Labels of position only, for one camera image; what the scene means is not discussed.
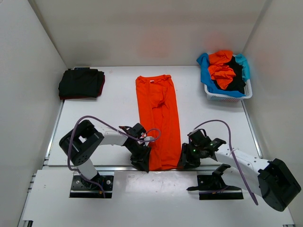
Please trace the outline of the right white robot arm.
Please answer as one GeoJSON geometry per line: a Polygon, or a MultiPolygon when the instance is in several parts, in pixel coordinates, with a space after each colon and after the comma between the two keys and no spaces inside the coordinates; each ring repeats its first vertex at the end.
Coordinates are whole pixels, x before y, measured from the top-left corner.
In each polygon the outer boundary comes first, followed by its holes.
{"type": "Polygon", "coordinates": [[[225,190],[242,189],[261,197],[274,210],[284,211],[302,190],[282,160],[248,155],[222,139],[210,139],[204,129],[197,129],[188,134],[188,143],[182,144],[179,166],[197,168],[204,158],[220,165],[210,175],[199,175],[197,185],[187,189],[199,191],[203,200],[215,199],[215,194],[225,190]]]}

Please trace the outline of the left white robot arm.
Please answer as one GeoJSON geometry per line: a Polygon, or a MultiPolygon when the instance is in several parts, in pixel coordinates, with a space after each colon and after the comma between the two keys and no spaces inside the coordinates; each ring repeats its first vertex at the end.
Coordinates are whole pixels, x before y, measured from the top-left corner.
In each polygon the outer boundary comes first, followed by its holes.
{"type": "Polygon", "coordinates": [[[139,123],[133,127],[121,126],[120,130],[97,130],[91,121],[83,120],[75,130],[61,138],[59,146],[68,158],[67,163],[73,164],[73,171],[80,174],[81,183],[89,190],[101,190],[103,179],[90,159],[99,146],[125,147],[131,153],[131,164],[140,171],[149,172],[149,143],[153,140],[154,137],[148,136],[139,123]]]}

